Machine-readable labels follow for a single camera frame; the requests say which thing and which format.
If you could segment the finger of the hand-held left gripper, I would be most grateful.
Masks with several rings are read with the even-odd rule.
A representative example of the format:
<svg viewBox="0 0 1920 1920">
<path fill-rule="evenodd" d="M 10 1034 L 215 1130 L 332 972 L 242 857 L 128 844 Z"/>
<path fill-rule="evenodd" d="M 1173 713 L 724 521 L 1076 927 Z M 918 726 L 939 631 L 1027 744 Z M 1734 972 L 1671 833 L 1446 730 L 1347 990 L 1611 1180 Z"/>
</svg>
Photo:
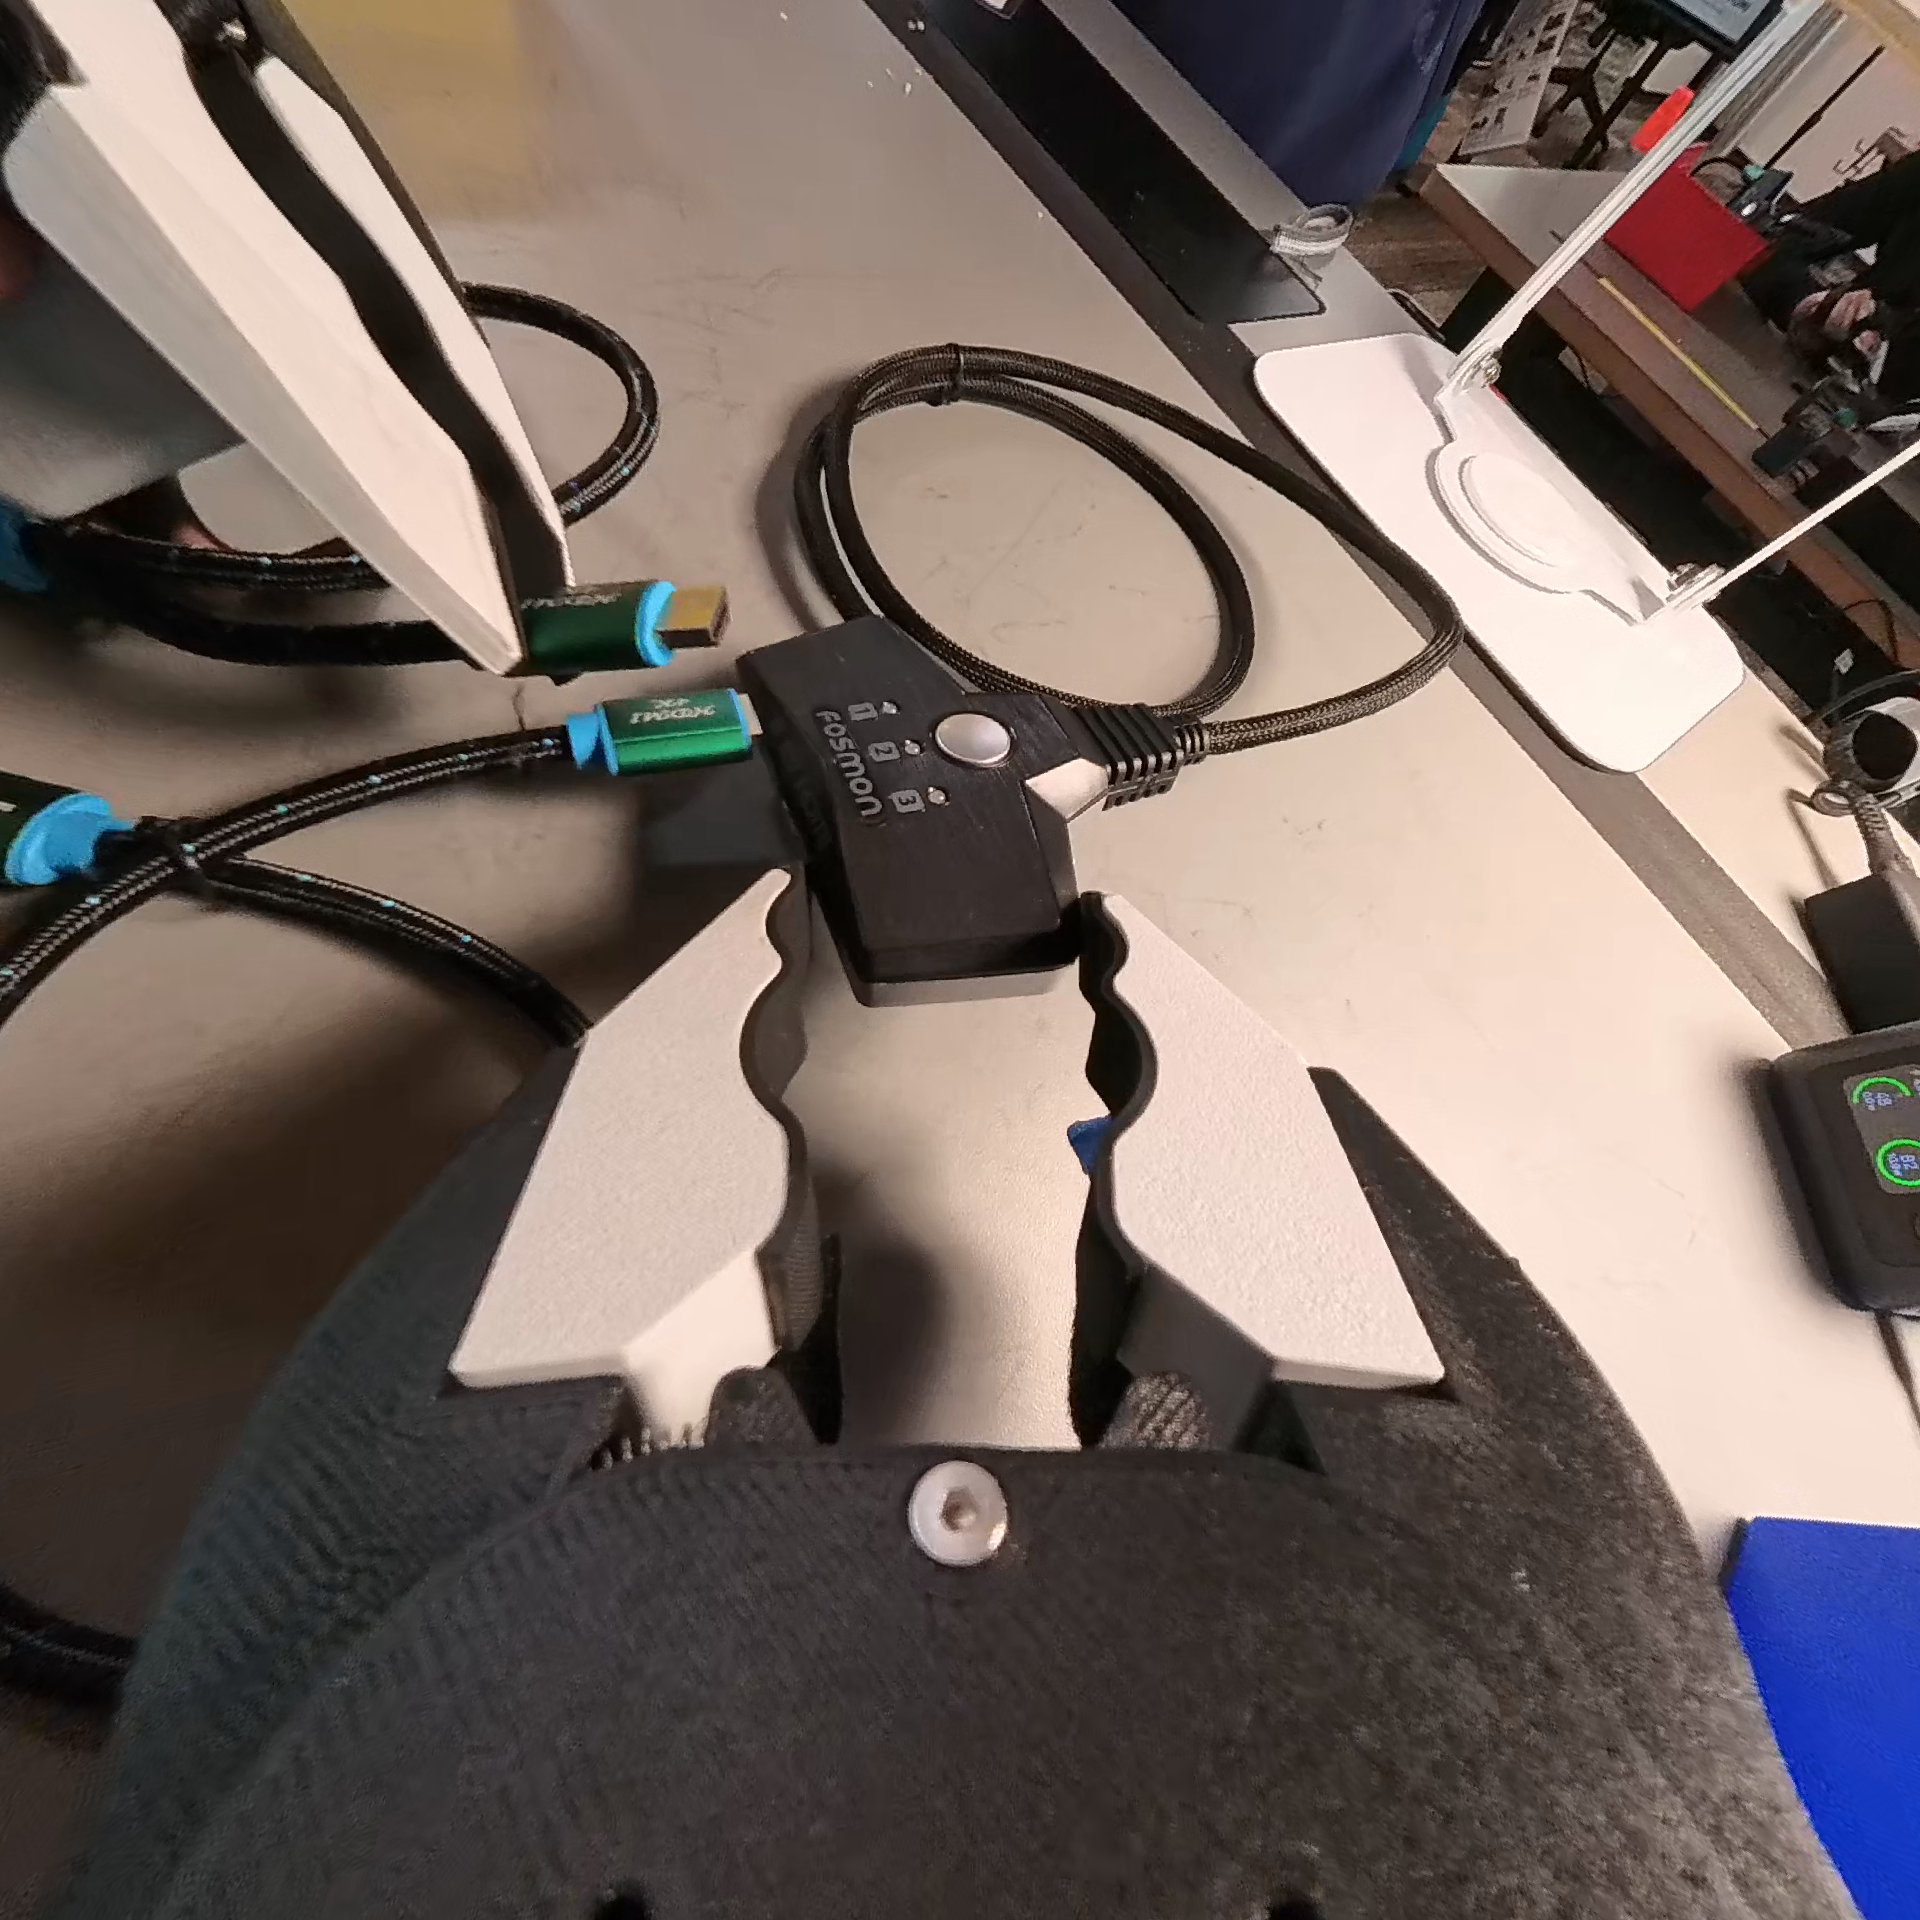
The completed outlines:
<svg viewBox="0 0 1920 1920">
<path fill-rule="evenodd" d="M 281 4 L 4 4 L 4 577 L 212 658 L 514 674 L 465 458 L 257 179 L 254 59 L 430 236 Z"/>
<path fill-rule="evenodd" d="M 257 179 L 325 258 L 381 360 L 465 458 L 514 596 L 569 588 L 555 495 L 472 316 L 430 236 L 371 147 L 285 59 L 252 61 Z"/>
</svg>

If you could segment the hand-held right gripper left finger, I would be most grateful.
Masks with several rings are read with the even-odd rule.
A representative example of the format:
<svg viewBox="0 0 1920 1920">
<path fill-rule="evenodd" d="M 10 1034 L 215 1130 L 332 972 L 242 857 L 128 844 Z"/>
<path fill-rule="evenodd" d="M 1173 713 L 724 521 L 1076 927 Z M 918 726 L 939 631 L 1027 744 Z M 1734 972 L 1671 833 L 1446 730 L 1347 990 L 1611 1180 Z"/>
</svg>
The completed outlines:
<svg viewBox="0 0 1920 1920">
<path fill-rule="evenodd" d="M 771 868 L 579 1042 L 450 1379 L 611 1379 L 642 1433 L 709 1433 L 729 1377 L 804 1348 L 827 1299 L 787 1110 L 810 928 L 799 873 Z"/>
</svg>

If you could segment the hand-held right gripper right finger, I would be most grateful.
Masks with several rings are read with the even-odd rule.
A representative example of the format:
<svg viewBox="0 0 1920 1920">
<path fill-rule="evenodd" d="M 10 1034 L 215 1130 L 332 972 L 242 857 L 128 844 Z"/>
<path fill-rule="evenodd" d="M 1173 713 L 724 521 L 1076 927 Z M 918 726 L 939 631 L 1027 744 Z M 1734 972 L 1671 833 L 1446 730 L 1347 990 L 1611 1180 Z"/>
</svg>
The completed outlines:
<svg viewBox="0 0 1920 1920">
<path fill-rule="evenodd" d="M 1132 902 L 1080 900 L 1087 1181 L 1067 1389 L 1431 1388 L 1443 1364 L 1302 1055 Z"/>
</svg>

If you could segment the black power bank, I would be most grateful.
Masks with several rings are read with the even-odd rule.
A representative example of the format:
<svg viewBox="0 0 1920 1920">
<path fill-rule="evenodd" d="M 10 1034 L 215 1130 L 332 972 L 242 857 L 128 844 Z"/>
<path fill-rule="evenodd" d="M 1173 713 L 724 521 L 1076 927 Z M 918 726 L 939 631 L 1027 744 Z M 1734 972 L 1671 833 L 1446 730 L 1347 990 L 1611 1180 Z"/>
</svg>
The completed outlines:
<svg viewBox="0 0 1920 1920">
<path fill-rule="evenodd" d="M 1914 1321 L 1918 1023 L 1791 1051 L 1765 1093 L 1836 1295 Z"/>
</svg>

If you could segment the black power adapter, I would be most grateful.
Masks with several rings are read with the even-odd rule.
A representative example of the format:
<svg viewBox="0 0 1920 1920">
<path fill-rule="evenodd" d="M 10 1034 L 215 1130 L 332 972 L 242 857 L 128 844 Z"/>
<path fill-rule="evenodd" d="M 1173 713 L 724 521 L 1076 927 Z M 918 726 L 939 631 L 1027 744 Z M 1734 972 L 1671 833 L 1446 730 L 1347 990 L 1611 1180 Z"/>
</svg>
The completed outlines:
<svg viewBox="0 0 1920 1920">
<path fill-rule="evenodd" d="M 1918 1023 L 1914 873 L 1871 873 L 1815 892 L 1801 921 L 1847 1030 Z"/>
</svg>

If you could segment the white base lamp stand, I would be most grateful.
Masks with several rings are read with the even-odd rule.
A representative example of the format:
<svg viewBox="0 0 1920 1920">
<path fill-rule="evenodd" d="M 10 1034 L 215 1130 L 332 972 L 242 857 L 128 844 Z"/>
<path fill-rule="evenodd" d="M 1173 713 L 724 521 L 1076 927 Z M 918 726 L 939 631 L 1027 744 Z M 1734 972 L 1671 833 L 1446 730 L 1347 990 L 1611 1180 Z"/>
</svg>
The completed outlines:
<svg viewBox="0 0 1920 1920">
<path fill-rule="evenodd" d="M 1468 640 L 1557 745 L 1603 774 L 1645 771 L 1742 686 L 1744 663 L 1712 611 L 1718 595 L 1914 464 L 1908 437 L 1832 504 L 1789 515 L 1751 560 L 1668 569 L 1495 391 L 1520 324 L 1595 262 L 1691 134 L 1769 76 L 1817 13 L 1778 4 L 1461 349 L 1390 331 L 1281 347 L 1253 367 L 1266 411 L 1446 589 Z"/>
</svg>

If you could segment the wooden work table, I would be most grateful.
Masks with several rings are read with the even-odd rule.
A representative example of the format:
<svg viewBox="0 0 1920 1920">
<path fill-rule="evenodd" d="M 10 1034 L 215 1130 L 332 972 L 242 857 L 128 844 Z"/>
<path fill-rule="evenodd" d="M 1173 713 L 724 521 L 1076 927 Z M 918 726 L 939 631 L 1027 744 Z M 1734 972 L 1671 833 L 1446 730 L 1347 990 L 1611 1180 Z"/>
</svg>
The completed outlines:
<svg viewBox="0 0 1920 1920">
<path fill-rule="evenodd" d="M 1438 165 L 1422 200 L 1515 289 L 1608 199 L 1604 173 Z M 1595 245 L 1533 316 L 1601 373 L 1727 506 L 1751 546 L 1787 534 L 1806 506 L 1753 465 L 1795 396 L 1778 336 L 1728 284 L 1681 312 L 1611 245 Z"/>
</svg>

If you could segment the red plastic bin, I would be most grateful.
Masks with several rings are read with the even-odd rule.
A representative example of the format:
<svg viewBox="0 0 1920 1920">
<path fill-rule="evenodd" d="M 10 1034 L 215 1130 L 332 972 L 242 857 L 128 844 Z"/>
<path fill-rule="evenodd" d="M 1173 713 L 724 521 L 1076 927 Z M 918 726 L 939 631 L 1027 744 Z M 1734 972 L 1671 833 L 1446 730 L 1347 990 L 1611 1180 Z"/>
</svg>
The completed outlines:
<svg viewBox="0 0 1920 1920">
<path fill-rule="evenodd" d="M 1611 222 L 1604 247 L 1674 308 L 1691 315 L 1765 252 L 1764 231 L 1717 196 L 1744 188 L 1744 170 L 1697 142 Z"/>
</svg>

